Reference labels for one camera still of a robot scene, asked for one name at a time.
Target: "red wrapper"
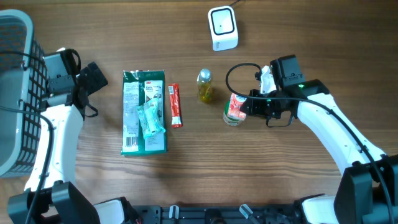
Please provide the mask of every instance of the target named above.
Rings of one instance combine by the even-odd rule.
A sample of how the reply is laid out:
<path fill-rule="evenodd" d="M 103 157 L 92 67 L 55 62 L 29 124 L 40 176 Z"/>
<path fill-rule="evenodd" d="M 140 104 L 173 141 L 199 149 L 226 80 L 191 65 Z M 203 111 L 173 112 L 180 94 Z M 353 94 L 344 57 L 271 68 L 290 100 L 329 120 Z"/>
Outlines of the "red wrapper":
<path fill-rule="evenodd" d="M 178 84 L 169 85 L 170 103 L 172 105 L 172 127 L 181 128 L 180 88 Z"/>

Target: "basket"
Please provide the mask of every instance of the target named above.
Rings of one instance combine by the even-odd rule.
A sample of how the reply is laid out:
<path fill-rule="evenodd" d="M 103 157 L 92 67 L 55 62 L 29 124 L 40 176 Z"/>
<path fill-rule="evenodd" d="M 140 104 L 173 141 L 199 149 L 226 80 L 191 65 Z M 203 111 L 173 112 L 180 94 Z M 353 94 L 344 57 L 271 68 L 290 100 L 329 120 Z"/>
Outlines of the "basket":
<path fill-rule="evenodd" d="M 17 51 L 43 58 L 33 23 L 22 11 L 0 11 L 0 51 Z M 38 113 L 45 93 L 47 69 L 37 60 L 0 54 L 0 105 Z M 0 177 L 29 175 L 40 139 L 40 118 L 0 110 Z"/>

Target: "silver cap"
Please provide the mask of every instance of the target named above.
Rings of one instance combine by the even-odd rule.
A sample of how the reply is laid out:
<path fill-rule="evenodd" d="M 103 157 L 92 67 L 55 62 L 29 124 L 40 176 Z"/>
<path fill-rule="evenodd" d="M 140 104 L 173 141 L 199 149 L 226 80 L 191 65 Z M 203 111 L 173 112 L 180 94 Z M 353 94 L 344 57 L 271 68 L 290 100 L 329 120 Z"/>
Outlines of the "silver cap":
<path fill-rule="evenodd" d="M 200 70 L 198 79 L 201 80 L 202 82 L 208 82 L 211 80 L 211 72 L 209 69 L 204 68 Z"/>

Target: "wood grain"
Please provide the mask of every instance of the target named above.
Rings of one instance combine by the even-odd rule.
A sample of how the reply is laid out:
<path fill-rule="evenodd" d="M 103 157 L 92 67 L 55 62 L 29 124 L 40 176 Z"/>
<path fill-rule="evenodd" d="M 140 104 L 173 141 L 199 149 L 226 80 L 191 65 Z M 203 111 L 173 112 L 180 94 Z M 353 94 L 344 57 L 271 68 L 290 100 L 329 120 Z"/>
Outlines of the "wood grain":
<path fill-rule="evenodd" d="M 46 52 L 71 47 L 83 65 L 95 61 L 109 85 L 90 96 L 99 116 L 86 119 L 78 142 L 77 187 L 92 203 L 126 196 L 134 205 L 264 205 L 336 193 L 340 173 L 300 121 L 266 128 L 248 118 L 224 123 L 226 72 L 237 63 L 267 65 L 296 54 L 307 80 L 319 79 L 345 115 L 375 145 L 398 152 L 398 16 L 396 2 L 246 1 L 235 8 L 239 45 L 214 52 L 207 12 L 229 2 L 40 4 L 6 6 L 28 13 Z M 217 97 L 196 98 L 202 68 Z M 183 128 L 167 129 L 168 153 L 120 156 L 122 71 L 164 69 L 179 83 Z M 233 88 L 258 88 L 252 68 L 232 74 Z M 166 121 L 170 124 L 169 99 Z M 7 199 L 26 178 L 0 180 L 0 223 Z"/>

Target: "bottle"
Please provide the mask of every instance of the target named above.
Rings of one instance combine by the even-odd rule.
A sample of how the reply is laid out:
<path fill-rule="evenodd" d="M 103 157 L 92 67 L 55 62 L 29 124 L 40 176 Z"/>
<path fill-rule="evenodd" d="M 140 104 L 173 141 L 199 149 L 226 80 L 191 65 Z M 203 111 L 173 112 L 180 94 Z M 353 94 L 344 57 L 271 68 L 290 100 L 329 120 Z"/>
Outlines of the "bottle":
<path fill-rule="evenodd" d="M 197 79 L 198 97 L 204 103 L 209 103 L 213 97 L 213 90 L 211 88 L 211 72 L 207 68 L 200 71 Z"/>

